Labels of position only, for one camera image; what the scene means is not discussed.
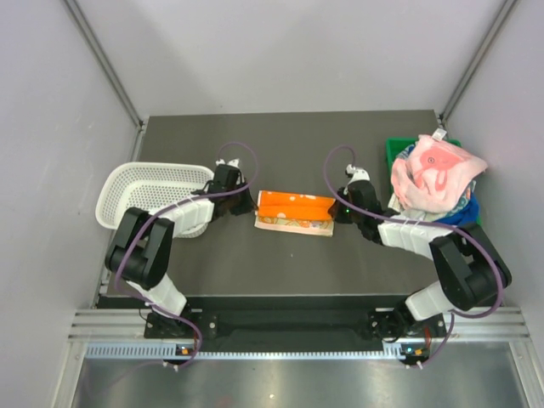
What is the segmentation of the orange fox pattern towel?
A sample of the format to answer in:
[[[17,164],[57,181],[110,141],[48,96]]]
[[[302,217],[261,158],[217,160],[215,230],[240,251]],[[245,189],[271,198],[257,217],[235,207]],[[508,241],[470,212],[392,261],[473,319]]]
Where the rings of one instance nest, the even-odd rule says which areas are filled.
[[[260,230],[332,237],[328,210],[334,200],[319,195],[260,190],[254,226]]]

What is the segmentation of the pink patterned towel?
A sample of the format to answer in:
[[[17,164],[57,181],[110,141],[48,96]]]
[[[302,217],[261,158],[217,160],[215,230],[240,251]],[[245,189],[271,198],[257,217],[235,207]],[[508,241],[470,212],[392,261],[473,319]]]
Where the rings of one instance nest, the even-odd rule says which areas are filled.
[[[463,148],[424,134],[407,157],[394,160],[390,181],[402,208],[447,213],[487,167]]]

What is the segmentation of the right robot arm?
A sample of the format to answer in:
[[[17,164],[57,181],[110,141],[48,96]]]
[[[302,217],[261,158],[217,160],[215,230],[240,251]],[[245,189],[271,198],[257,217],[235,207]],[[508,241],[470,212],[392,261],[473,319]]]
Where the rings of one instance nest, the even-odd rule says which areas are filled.
[[[346,168],[348,183],[337,190],[329,209],[339,224],[354,224],[365,239],[403,249],[433,261],[438,279],[402,300],[382,320],[372,320],[375,333],[394,342],[414,337],[428,319],[448,311],[468,312],[486,302],[499,304],[512,275],[483,228],[418,222],[383,209],[368,172]]]

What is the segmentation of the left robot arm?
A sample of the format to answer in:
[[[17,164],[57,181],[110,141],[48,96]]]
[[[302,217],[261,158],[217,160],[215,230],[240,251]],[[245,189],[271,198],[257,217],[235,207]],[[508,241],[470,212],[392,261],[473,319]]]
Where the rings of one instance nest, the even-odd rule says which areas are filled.
[[[105,268],[151,308],[147,322],[156,334],[196,334],[187,297],[168,275],[173,240],[195,238],[227,214],[256,210],[237,159],[203,166],[130,162],[110,175],[97,210],[111,207],[115,231]]]

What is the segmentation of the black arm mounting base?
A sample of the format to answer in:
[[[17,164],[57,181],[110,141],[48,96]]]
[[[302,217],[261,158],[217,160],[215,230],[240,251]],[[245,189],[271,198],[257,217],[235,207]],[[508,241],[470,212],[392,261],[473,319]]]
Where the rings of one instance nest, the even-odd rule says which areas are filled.
[[[202,351],[369,351],[386,339],[438,339],[439,317],[405,328],[390,311],[367,309],[222,309],[185,312],[203,337]]]

